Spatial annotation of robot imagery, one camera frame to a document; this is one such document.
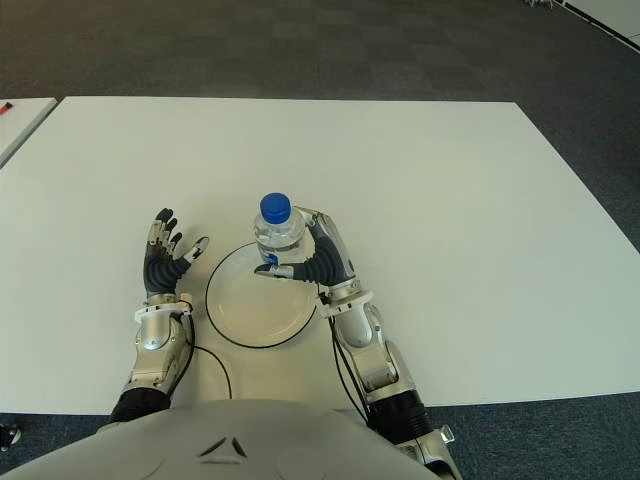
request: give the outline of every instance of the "white plate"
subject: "white plate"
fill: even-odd
[[[307,325],[318,296],[314,284],[253,273],[263,263],[255,243],[231,252],[209,279],[207,314],[227,340],[266,348],[294,337]]]

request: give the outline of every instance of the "black cable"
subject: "black cable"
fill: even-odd
[[[426,467],[427,466],[427,460],[424,458],[424,451],[422,450],[422,445],[420,445],[420,442],[418,441],[417,438],[414,438],[414,440],[416,441],[416,444],[418,445],[418,448],[420,449],[420,454],[422,455],[422,464]]]
[[[338,340],[338,335],[336,333],[336,319],[335,319],[335,317],[333,317],[333,322],[331,324],[331,328],[332,328],[332,332],[333,332],[332,333],[333,334],[333,339],[334,339],[334,342],[335,342],[336,346],[338,347],[338,352],[340,353],[340,357],[342,358],[342,362],[344,363],[344,366],[347,368],[347,372],[349,373],[349,377],[351,377],[351,381],[353,382],[353,386],[356,389],[356,393],[358,394],[358,398],[360,399],[360,403],[362,404],[362,408],[364,409],[364,411],[365,411],[365,413],[367,414],[367,417],[368,417],[369,416],[369,407],[367,405],[367,402],[364,399],[364,395],[362,394],[362,391],[360,390],[360,384],[356,380],[356,376],[353,374],[353,370],[351,369],[351,365],[347,361],[347,357],[344,354],[344,349],[342,348],[342,345],[340,345],[340,341]]]
[[[171,385],[171,388],[167,392],[167,395],[169,396],[169,398],[173,396],[173,392],[176,391],[176,388],[178,387],[178,384],[182,380],[182,377],[184,377],[184,374],[187,373],[187,369],[189,368],[189,365],[191,365],[191,359],[193,358],[193,352],[195,350],[194,345],[196,343],[196,328],[193,325],[193,317],[191,316],[190,313],[188,314],[188,316],[189,316],[189,327],[191,328],[191,341],[193,343],[189,343],[189,340],[187,340],[187,343],[191,345],[191,348],[189,349],[189,358],[187,358],[187,363],[185,363],[184,368],[182,369],[182,372],[180,372],[180,375],[178,375],[178,378],[176,378],[175,383]]]
[[[358,407],[358,404],[351,396],[351,392],[349,392],[349,389],[347,388],[347,384],[344,381],[344,377],[342,376],[342,371],[340,370],[340,364],[338,363],[338,351],[336,349],[336,344],[335,342],[331,342],[331,344],[333,345],[333,359],[336,362],[336,370],[338,370],[338,376],[340,377],[340,383],[342,383],[342,388],[344,388],[344,391],[347,394],[347,397],[349,397],[349,400],[351,401],[353,408],[356,409],[358,414],[362,417],[362,420],[364,420],[364,422],[367,423],[367,417],[364,416],[364,413],[362,413],[362,411],[360,410],[360,407]]]
[[[231,391],[231,379],[229,378],[229,372],[227,371],[227,367],[224,366],[224,363],[222,363],[222,360],[220,360],[220,357],[215,353],[213,353],[208,348],[201,347],[200,345],[195,345],[194,348],[196,350],[202,350],[203,352],[208,353],[218,361],[218,363],[220,364],[220,367],[222,368],[222,371],[224,372],[224,377],[227,380],[227,390],[229,391],[229,400],[231,400],[233,398],[233,392]]]
[[[347,361],[347,357],[344,354],[344,350],[342,349],[342,345],[340,345],[340,341],[338,340],[338,336],[336,334],[336,319],[335,317],[331,317],[329,319],[329,326],[331,327],[331,338],[333,341],[333,346],[334,346],[334,352],[335,350],[337,350],[340,353],[340,357],[342,358],[342,363],[344,364],[345,368],[347,369],[347,372],[349,373],[349,377],[351,378],[351,382],[353,383],[353,387],[356,390],[356,393],[358,394],[358,398],[360,399],[360,403],[362,404],[362,408],[364,410],[364,414],[360,411],[360,409],[358,407],[356,407],[356,409],[358,410],[358,413],[360,413],[360,415],[365,419],[365,422],[367,421],[367,418],[369,416],[369,409],[367,408],[367,402],[364,399],[364,395],[362,394],[362,391],[360,390],[360,385],[358,384],[358,381],[356,380],[355,375],[353,374],[353,370],[351,370],[351,365],[349,365],[349,362]],[[338,374],[340,375],[340,379],[342,380],[342,372],[340,370],[340,368],[338,367]]]

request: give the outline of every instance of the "white plate rim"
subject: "white plate rim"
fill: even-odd
[[[205,307],[205,310],[207,312],[207,318],[209,319],[209,323],[215,329],[215,331],[218,332],[220,334],[220,336],[222,336],[222,338],[224,338],[228,342],[233,343],[234,345],[238,345],[239,347],[253,348],[253,349],[256,349],[256,350],[261,350],[261,349],[264,349],[264,348],[277,347],[278,345],[282,345],[283,343],[286,343],[289,340],[297,337],[307,327],[307,325],[309,325],[309,322],[311,321],[311,319],[315,315],[316,310],[318,309],[318,306],[317,305],[313,306],[313,310],[309,314],[309,318],[307,318],[307,321],[304,322],[304,324],[300,327],[300,329],[297,330],[293,335],[290,335],[289,337],[285,338],[284,340],[281,340],[281,341],[276,342],[276,343],[271,343],[269,345],[247,345],[245,343],[241,343],[241,342],[238,342],[236,340],[233,340],[232,338],[229,338],[227,335],[222,333],[220,331],[220,329],[216,326],[216,323],[213,321],[213,315],[211,315],[211,312],[209,311],[209,288],[211,287],[211,282],[213,281],[214,275],[216,274],[218,269],[222,266],[222,264],[225,262],[225,260],[227,260],[227,258],[229,258],[231,255],[236,253],[238,250],[243,249],[245,247],[248,247],[249,245],[255,245],[255,244],[256,244],[256,242],[249,242],[249,243],[246,243],[244,245],[241,245],[238,248],[236,248],[236,249],[232,250],[231,252],[229,252],[227,255],[224,256],[224,258],[222,260],[220,260],[220,262],[218,262],[218,264],[216,265],[216,268],[214,268],[213,272],[211,272],[211,276],[209,277],[209,281],[207,282],[207,288],[206,288],[206,290],[204,292],[204,307]]]

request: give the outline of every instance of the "plastic bottle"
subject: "plastic bottle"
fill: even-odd
[[[258,250],[265,263],[297,263],[305,260],[304,219],[282,193],[270,193],[260,201],[254,226]]]

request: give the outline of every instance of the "white tabletop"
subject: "white tabletop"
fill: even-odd
[[[67,98],[0,172],[0,411],[110,411],[164,206],[212,236],[181,285],[236,395],[346,407],[324,322],[249,350],[206,320],[270,191],[334,218],[425,403],[640,387],[640,255],[516,105]],[[225,397],[214,361],[177,395]]]
[[[55,98],[5,98],[0,107],[7,102],[13,108],[0,115],[0,167],[56,105]]]

